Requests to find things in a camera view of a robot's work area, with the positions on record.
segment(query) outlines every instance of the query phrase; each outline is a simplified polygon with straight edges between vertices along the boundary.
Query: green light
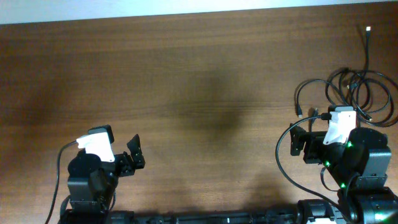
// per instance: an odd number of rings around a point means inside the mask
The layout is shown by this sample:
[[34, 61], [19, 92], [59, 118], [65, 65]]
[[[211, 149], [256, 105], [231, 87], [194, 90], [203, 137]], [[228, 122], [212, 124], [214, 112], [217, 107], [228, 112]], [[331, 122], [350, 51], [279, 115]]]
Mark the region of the green light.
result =
[[383, 215], [383, 214], [380, 214], [380, 213], [376, 213], [376, 214], [374, 214], [374, 219], [375, 220], [379, 220], [379, 221], [383, 221], [383, 220], [386, 219], [386, 216]]

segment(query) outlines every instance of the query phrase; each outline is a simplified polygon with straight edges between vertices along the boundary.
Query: wooden table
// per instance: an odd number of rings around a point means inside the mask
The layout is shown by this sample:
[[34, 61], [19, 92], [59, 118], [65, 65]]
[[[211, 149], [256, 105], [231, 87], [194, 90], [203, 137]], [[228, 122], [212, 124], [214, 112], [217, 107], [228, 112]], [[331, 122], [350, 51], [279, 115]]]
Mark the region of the wooden table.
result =
[[[295, 88], [362, 68], [368, 25], [370, 68], [398, 80], [397, 11], [352, 4], [0, 26], [0, 222], [43, 223], [59, 148], [102, 124], [113, 128], [114, 153], [139, 133], [147, 161], [119, 180], [115, 210], [254, 210], [314, 198], [275, 163], [276, 141], [298, 120]], [[304, 89], [305, 116], [327, 110], [323, 89]], [[378, 130], [389, 135], [387, 185], [398, 192], [397, 126]], [[291, 157], [289, 142], [280, 154], [287, 173], [336, 200], [321, 167]], [[52, 223], [77, 151], [62, 156]]]

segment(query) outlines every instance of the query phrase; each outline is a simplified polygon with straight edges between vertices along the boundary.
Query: wood grain surface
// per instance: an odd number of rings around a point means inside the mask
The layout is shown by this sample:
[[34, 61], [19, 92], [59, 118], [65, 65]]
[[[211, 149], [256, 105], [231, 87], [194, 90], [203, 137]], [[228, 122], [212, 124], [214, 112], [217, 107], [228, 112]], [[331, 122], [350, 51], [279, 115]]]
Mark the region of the wood grain surface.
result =
[[[112, 126], [114, 153], [139, 133], [147, 161], [120, 178], [115, 210], [257, 210], [314, 198], [275, 162], [279, 136], [298, 120], [295, 89], [363, 68], [365, 26], [370, 68], [398, 81], [397, 12], [398, 3], [377, 3], [0, 26], [0, 222], [43, 223], [59, 148], [102, 124]], [[327, 110], [323, 90], [304, 89], [305, 116]], [[383, 103], [374, 93], [375, 106]], [[378, 129], [389, 135], [395, 193], [397, 127]], [[280, 149], [287, 173], [336, 200], [320, 183], [321, 167], [291, 157], [289, 142]], [[51, 223], [77, 151], [62, 156]], [[326, 182], [337, 188], [329, 175]]]

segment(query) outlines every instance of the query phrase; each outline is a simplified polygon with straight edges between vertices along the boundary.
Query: brown tabletop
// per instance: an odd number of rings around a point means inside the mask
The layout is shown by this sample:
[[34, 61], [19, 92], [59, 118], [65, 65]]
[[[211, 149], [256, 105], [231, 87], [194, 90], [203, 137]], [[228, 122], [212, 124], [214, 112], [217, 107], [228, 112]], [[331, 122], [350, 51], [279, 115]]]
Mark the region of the brown tabletop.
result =
[[[275, 162], [279, 136], [298, 120], [294, 91], [308, 78], [363, 68], [366, 26], [370, 69], [397, 81], [397, 12], [397, 3], [379, 3], [1, 25], [0, 222], [43, 223], [59, 148], [102, 124], [112, 126], [114, 153], [139, 133], [147, 162], [120, 178], [115, 210], [255, 210], [315, 198]], [[376, 86], [374, 94], [382, 104]], [[300, 99], [304, 116], [329, 105], [322, 84]], [[397, 127], [376, 128], [389, 135], [395, 193]], [[321, 166], [291, 157], [289, 142], [280, 149], [287, 173], [336, 200]], [[77, 151], [62, 156], [51, 223]], [[338, 187], [329, 174], [326, 182]]]

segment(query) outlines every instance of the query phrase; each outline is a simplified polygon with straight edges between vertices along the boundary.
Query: white wall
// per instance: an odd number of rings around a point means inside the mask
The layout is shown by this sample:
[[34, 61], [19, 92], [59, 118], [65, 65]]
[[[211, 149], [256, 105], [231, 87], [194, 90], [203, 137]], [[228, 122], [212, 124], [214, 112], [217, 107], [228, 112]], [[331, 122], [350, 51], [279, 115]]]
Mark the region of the white wall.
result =
[[0, 24], [379, 1], [382, 0], [0, 0]]

